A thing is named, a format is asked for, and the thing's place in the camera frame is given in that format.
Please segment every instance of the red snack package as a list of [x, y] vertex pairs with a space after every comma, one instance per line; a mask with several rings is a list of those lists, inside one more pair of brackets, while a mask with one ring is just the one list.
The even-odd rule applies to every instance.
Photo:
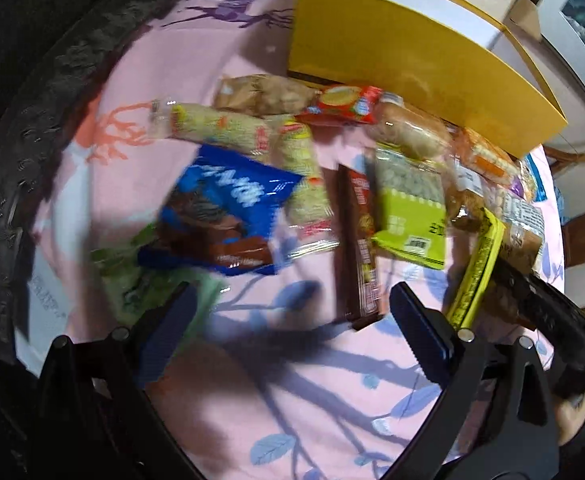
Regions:
[[329, 86], [296, 117], [316, 126], [341, 126], [349, 121], [373, 124], [373, 107], [381, 93], [375, 86]]

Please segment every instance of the yellow box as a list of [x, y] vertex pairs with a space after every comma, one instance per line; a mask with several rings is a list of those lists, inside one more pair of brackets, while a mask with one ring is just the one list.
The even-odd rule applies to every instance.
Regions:
[[395, 92], [517, 157], [567, 124], [507, 27], [464, 0], [298, 0], [288, 74]]

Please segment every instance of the blue and brown package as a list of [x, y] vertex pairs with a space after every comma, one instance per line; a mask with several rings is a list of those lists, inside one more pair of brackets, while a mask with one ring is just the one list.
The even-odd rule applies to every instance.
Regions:
[[226, 276], [275, 274], [268, 246], [276, 214], [301, 176], [216, 146], [202, 146], [160, 212], [143, 266], [201, 266]]

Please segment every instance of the yellow wrapper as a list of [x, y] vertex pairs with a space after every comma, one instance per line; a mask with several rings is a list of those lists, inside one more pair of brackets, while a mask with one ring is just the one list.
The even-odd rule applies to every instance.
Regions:
[[504, 237], [504, 224], [486, 208], [481, 222], [479, 239], [466, 268], [455, 300], [446, 318], [455, 330], [471, 328], [486, 291], [490, 275], [495, 267], [501, 240]]

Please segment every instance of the lime green package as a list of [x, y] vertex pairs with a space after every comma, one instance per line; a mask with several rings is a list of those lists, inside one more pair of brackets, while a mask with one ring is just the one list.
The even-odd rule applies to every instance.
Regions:
[[179, 351], [202, 329], [224, 284], [204, 269], [158, 270], [138, 266], [137, 251], [156, 238], [155, 227], [150, 224], [123, 246], [92, 251], [91, 259], [101, 276], [115, 319], [127, 327], [134, 325], [147, 310], [163, 305], [180, 283], [188, 282], [196, 287], [197, 312], [176, 349]]
[[381, 231], [373, 240], [406, 260], [444, 268], [445, 201], [441, 171], [386, 147], [375, 163]]

